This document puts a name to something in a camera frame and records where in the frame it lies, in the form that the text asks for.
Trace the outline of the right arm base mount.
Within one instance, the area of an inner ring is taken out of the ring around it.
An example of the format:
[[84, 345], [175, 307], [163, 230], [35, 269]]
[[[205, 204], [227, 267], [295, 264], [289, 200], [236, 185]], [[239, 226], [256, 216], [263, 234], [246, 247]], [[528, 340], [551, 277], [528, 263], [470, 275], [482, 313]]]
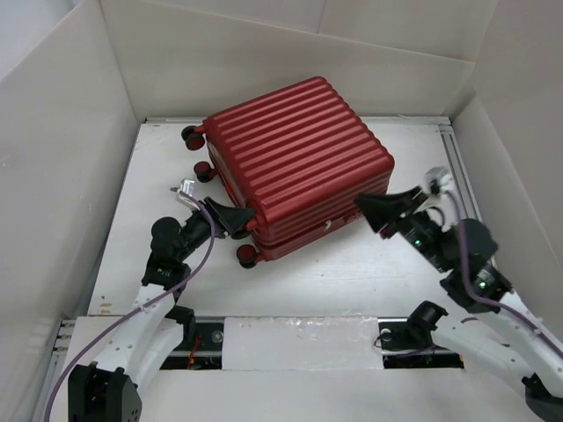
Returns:
[[463, 358], [437, 346], [431, 333], [447, 316], [439, 305], [424, 301], [409, 316], [378, 319], [378, 334], [373, 346], [382, 353], [384, 369], [464, 369]]

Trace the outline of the red hard-shell suitcase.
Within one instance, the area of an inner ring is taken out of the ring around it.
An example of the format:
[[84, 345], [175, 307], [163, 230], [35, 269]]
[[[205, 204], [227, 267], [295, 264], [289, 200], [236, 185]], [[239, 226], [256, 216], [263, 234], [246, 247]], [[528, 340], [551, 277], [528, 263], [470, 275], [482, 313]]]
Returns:
[[202, 183], [219, 178], [231, 201], [253, 209], [236, 234], [246, 269], [281, 258], [360, 217], [360, 193], [386, 193], [395, 160], [321, 76], [272, 91], [187, 126]]

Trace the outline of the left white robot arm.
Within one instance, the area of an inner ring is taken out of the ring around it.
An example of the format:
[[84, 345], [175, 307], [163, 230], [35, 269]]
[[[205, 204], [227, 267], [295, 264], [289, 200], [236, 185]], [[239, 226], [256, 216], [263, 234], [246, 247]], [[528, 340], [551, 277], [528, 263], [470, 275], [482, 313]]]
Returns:
[[185, 260], [203, 244], [237, 234], [253, 218], [246, 207], [207, 197], [185, 223], [172, 217], [151, 228], [150, 255], [132, 309], [107, 328], [108, 345], [87, 365], [69, 371], [70, 421], [137, 421], [142, 391], [175, 348], [196, 339], [192, 309], [178, 304], [195, 271]]

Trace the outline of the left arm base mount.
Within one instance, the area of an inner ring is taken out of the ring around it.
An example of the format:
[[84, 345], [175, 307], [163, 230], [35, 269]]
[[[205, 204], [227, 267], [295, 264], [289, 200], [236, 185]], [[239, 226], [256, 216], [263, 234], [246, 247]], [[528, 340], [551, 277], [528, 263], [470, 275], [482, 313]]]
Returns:
[[198, 318], [191, 340], [184, 340], [160, 366], [161, 370], [220, 370], [223, 367], [224, 320]]

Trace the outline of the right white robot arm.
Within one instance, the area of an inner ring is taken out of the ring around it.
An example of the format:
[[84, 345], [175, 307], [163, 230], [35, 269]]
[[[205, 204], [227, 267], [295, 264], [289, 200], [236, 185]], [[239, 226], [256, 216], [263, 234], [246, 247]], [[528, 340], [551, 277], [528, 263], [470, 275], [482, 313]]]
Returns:
[[402, 236], [434, 269], [441, 287], [470, 319], [500, 336], [495, 341], [442, 306], [424, 301], [404, 320], [383, 321], [375, 344], [410, 359], [447, 349], [480, 364], [520, 394], [543, 421], [562, 419], [562, 342], [534, 316], [512, 284], [491, 262], [498, 250], [480, 221], [456, 217], [445, 229], [429, 210], [456, 195], [440, 187], [395, 194], [361, 193], [355, 198], [372, 230], [383, 239]]

